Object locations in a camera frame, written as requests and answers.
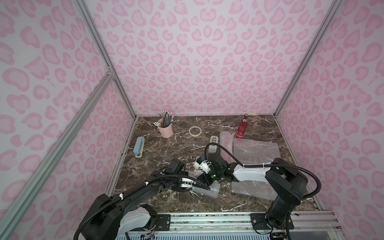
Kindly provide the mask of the red bottle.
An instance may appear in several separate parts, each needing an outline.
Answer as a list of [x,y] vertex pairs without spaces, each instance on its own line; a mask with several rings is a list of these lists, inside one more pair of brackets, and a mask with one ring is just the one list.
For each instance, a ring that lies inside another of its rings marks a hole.
[[242,121],[240,122],[237,132],[236,132],[236,137],[242,139],[245,135],[245,131],[248,126],[248,114],[244,114]]

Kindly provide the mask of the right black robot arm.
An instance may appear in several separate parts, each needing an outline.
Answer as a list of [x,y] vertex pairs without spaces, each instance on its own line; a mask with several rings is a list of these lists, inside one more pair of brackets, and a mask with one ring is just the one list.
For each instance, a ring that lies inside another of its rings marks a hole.
[[301,204],[302,200],[317,195],[322,188],[318,176],[302,167],[288,164],[281,158],[275,158],[267,164],[244,164],[232,153],[219,144],[221,151],[233,160],[229,163],[220,154],[210,154],[209,143],[205,147],[204,156],[195,161],[194,166],[203,173],[198,180],[207,186],[224,179],[227,182],[257,181],[267,182],[277,193],[277,197],[268,208],[263,220],[254,219],[253,228],[256,233],[266,229],[268,235],[274,230],[284,231],[284,239],[291,239],[291,213]]

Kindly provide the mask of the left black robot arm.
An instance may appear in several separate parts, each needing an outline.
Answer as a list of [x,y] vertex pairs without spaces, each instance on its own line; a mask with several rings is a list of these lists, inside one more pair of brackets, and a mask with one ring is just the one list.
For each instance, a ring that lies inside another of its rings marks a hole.
[[118,236],[121,220],[140,203],[171,189],[188,192],[192,187],[210,190],[207,178],[189,176],[185,164],[172,160],[167,166],[152,172],[144,181],[133,188],[107,196],[98,196],[75,231],[74,240],[83,236],[86,240],[113,240]]

